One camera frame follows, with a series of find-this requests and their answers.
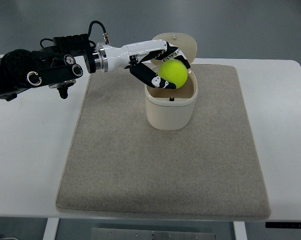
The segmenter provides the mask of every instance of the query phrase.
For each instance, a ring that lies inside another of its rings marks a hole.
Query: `floor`
[[[198,58],[282,59],[301,65],[301,0],[0,1],[0,54],[38,50],[43,38],[87,33],[92,20],[104,23],[114,47],[179,32],[197,41]],[[91,39],[103,40],[97,26]],[[43,239],[45,224],[43,218],[0,217],[0,238]],[[125,221],[62,219],[57,239],[90,239],[90,228],[102,224],[124,225]],[[127,220],[126,224],[176,229],[195,226],[201,231],[220,230],[218,240],[234,239],[229,222]],[[289,235],[286,230],[265,229],[260,222],[246,223],[246,229],[248,240],[301,236],[301,230],[287,230],[292,233]]]

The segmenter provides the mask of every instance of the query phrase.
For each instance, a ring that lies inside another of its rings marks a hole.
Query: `gray mat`
[[[153,128],[128,70],[91,75],[56,199],[95,216],[261,220],[271,211],[237,71],[192,65],[186,127]]]

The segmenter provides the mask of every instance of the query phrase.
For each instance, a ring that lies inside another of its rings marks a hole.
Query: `container lid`
[[[178,47],[187,58],[189,64],[194,61],[197,53],[197,43],[191,36],[184,33],[167,32],[159,34],[153,38],[153,40],[159,39]],[[157,67],[163,64],[162,60],[152,59],[150,61]]]

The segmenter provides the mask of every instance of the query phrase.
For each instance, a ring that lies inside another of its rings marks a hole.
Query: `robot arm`
[[[89,40],[94,23],[102,26],[104,43],[96,45]],[[89,73],[125,68],[152,88],[175,89],[176,86],[159,77],[143,62],[174,58],[180,60],[187,69],[190,68],[182,51],[164,40],[137,42],[120,48],[110,46],[106,30],[98,21],[90,24],[88,34],[54,37],[49,40],[53,42],[53,46],[32,52],[17,49],[0,58],[0,99],[10,101],[23,91],[47,85],[58,89],[60,97],[66,99],[68,88],[83,75],[82,67],[74,58],[77,56],[84,56]]]

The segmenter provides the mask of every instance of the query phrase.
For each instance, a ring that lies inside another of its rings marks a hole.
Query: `tennis ball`
[[[175,84],[176,88],[179,89],[187,80],[187,72],[186,66],[181,61],[170,59],[160,66],[158,76],[167,82]]]

